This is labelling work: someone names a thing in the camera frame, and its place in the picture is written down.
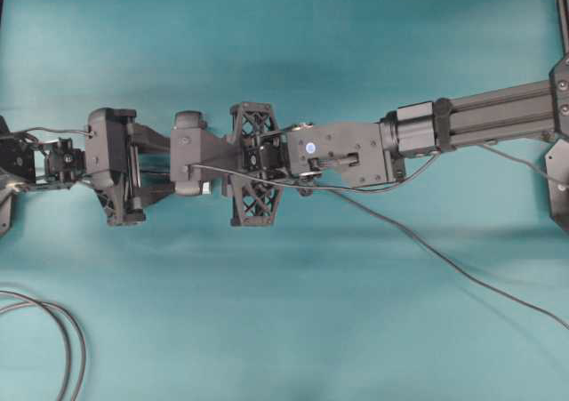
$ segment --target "teal cloth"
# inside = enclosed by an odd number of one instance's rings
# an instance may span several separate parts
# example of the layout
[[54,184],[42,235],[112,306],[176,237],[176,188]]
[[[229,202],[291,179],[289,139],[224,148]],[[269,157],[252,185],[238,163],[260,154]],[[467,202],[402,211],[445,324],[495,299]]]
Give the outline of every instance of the teal cloth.
[[[5,0],[0,113],[13,130],[82,128],[96,108],[136,108],[168,134],[190,108],[222,135],[229,107],[251,100],[282,126],[370,122],[546,79],[560,58],[555,0]],[[548,147],[501,148],[542,164]],[[569,238],[523,166],[465,149],[362,199],[569,317]],[[83,187],[19,200],[0,285],[77,314],[91,355],[81,399],[569,396],[565,329],[329,194],[287,192],[270,229],[231,228],[219,190],[169,197],[123,229]],[[0,353],[1,400],[55,397],[63,348],[44,314],[0,317]]]

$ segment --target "white dot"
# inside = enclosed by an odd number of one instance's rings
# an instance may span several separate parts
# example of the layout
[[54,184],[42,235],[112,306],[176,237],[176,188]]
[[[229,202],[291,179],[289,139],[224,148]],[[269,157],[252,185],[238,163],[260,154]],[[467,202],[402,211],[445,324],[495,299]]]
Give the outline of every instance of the white dot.
[[312,142],[306,144],[306,151],[308,154],[314,154],[317,151],[317,145]]

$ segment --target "metal bracket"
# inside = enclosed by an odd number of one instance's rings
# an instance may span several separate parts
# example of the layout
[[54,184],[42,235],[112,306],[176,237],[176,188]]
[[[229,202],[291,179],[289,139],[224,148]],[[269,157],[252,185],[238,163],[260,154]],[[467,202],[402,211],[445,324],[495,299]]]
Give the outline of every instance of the metal bracket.
[[12,226],[12,208],[16,195],[11,189],[0,190],[0,237]]
[[[545,155],[548,175],[569,182],[569,143],[558,140]],[[569,189],[549,180],[549,210],[551,219],[564,231],[569,232]]]
[[[242,102],[231,107],[233,134],[229,138],[242,150],[262,148],[263,135],[278,132],[275,113],[268,103]],[[228,178],[233,194],[232,226],[270,226],[275,221],[276,211],[283,195],[283,189],[260,182],[244,180],[236,176]]]

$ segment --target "cable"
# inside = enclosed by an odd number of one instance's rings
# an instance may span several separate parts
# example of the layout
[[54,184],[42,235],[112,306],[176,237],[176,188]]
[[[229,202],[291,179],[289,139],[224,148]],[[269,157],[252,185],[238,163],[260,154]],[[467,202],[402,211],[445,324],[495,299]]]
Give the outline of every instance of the cable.
[[557,183],[559,186],[561,186],[562,188],[569,188],[569,185],[565,182],[565,181],[561,181],[559,179],[556,179],[555,177],[551,177],[549,176],[546,172],[544,172],[540,167],[538,167],[537,165],[530,163],[529,161],[526,161],[522,158],[518,158],[516,156],[512,156],[510,154],[507,154],[506,152],[502,152],[501,150],[498,149],[494,149],[491,148],[488,145],[478,145],[480,148],[482,149],[486,149],[490,152],[492,152],[493,154],[496,154],[498,156],[501,156],[503,158],[509,159],[510,161],[514,161],[515,163],[519,163],[519,164],[523,164],[523,165],[527,165],[528,167],[530,167],[533,171],[537,172],[541,177],[543,177],[544,179],[553,181],[554,183]]
[[422,174],[427,168],[430,167],[437,159],[439,155],[435,155],[431,157],[425,164],[423,164],[419,169],[414,172],[411,176],[400,181],[392,186],[387,188],[379,188],[379,189],[360,189],[360,188],[346,188],[343,186],[331,186],[331,185],[319,185],[319,186],[305,186],[305,185],[297,185],[292,183],[285,183],[282,181],[274,181],[274,180],[264,180],[259,177],[252,176],[250,174],[246,174],[244,172],[236,172],[234,170],[228,170],[221,167],[216,167],[214,165],[205,165],[205,164],[192,164],[191,167],[195,168],[203,168],[205,170],[212,170],[215,172],[224,172],[226,174],[232,174],[234,176],[243,177],[244,179],[258,181],[260,183],[272,186],[278,186],[280,188],[295,188],[295,189],[306,189],[306,190],[326,190],[331,192],[353,192],[358,194],[382,194],[390,192],[394,189],[400,188],[401,186],[405,185],[406,183],[410,182],[411,180],[415,179],[417,176]]
[[54,128],[45,128],[45,127],[32,127],[32,128],[28,128],[26,130],[19,130],[17,132],[8,132],[7,134],[3,134],[0,135],[0,140],[6,140],[6,139],[14,139],[16,138],[19,134],[22,134],[24,137],[31,137],[31,140],[33,142],[38,142],[37,138],[32,136],[31,134],[29,134],[29,132],[54,132],[57,134],[81,134],[85,137],[91,136],[92,133],[91,132],[87,132],[85,130],[56,130]]
[[[76,319],[73,317],[73,315],[71,315],[71,313],[69,313],[69,311],[67,309],[63,308],[61,305],[58,305],[57,303],[52,303],[49,301],[40,301],[40,303],[43,304],[44,306],[46,306],[47,308],[55,309],[58,312],[60,312],[61,314],[63,314],[65,316],[65,318],[71,323],[71,325],[73,325],[75,332],[77,334],[77,338],[79,339],[79,345],[81,347],[81,364],[79,366],[79,374],[77,375],[77,382],[76,382],[75,388],[73,389],[73,393],[71,394],[71,400],[75,401],[77,399],[77,396],[79,395],[79,391],[81,390],[81,387],[83,386],[83,379],[84,379],[85,368],[86,368],[86,364],[87,364],[87,346],[85,343],[85,337],[84,337],[83,331],[81,330],[79,323],[76,321]],[[20,303],[14,303],[12,305],[8,305],[8,306],[4,306],[3,308],[0,308],[0,315],[5,314],[7,312],[10,312],[12,310],[30,308],[30,307],[34,307],[34,306],[36,306],[36,304],[28,302],[28,301],[22,301]]]
[[61,337],[63,338],[63,344],[65,345],[65,372],[63,373],[63,382],[61,383],[60,392],[56,398],[57,401],[63,401],[65,397],[65,393],[68,389],[69,385],[69,377],[71,376],[71,342],[69,341],[69,334],[65,325],[60,321],[60,319],[42,302],[36,301],[31,297],[28,297],[24,294],[14,293],[14,292],[7,292],[5,290],[0,290],[0,296],[5,297],[12,297],[13,299],[18,299],[20,301],[25,301],[27,303],[32,303],[35,306],[42,309],[47,315],[49,315],[55,324],[58,326]]
[[374,210],[372,210],[371,208],[367,207],[366,205],[363,205],[361,203],[358,203],[358,201],[345,196],[343,194],[341,194],[340,192],[332,192],[334,195],[339,196],[341,199],[343,199],[344,201],[354,205],[355,207],[357,207],[358,209],[362,210],[363,212],[377,218],[380,219],[382,221],[386,221],[387,223],[389,223],[390,225],[395,226],[397,229],[401,230],[405,235],[407,235],[408,237],[410,237],[413,241],[419,243],[420,245],[422,245],[423,247],[425,247],[427,250],[429,250],[431,253],[435,254],[439,259],[442,259],[444,262],[446,262],[451,268],[453,268],[454,270],[456,270],[458,273],[460,273],[461,275],[463,275],[464,277],[466,277],[467,279],[469,279],[471,282],[481,285],[482,287],[499,294],[500,296],[503,296],[511,301],[514,301],[515,303],[518,303],[522,306],[525,306],[529,309],[533,309],[537,312],[540,312],[541,314],[550,317],[551,319],[557,321],[559,324],[561,324],[565,329],[569,330],[569,324],[567,324],[567,322],[558,317],[557,315],[555,315],[552,312],[549,312],[548,310],[544,309],[544,308],[540,308],[539,306],[533,305],[532,303],[529,303],[527,301],[524,301],[516,296],[514,296],[513,294],[507,293],[497,287],[494,287],[493,285],[489,285],[488,283],[485,283],[484,281],[470,275],[469,272],[467,272],[466,270],[464,270],[463,268],[461,268],[459,265],[457,265],[454,261],[452,261],[451,259],[449,259],[448,257],[446,257],[444,254],[442,254],[441,252],[439,252],[435,247],[433,247],[432,245],[430,245],[427,241],[425,241],[419,234],[417,234],[415,231],[413,231],[412,229],[408,228],[406,225],[404,225],[403,223],[400,223],[394,219],[391,219],[388,216],[385,216],[383,214],[377,213]]

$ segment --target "joint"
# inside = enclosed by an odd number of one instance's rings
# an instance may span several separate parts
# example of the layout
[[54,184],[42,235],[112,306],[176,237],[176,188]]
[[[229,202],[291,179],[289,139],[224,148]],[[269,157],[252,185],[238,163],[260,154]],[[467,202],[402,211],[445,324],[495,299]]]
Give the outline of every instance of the joint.
[[451,144],[452,112],[453,104],[446,98],[437,100],[433,106],[435,135],[437,136],[437,146],[441,152],[451,152],[454,150]]

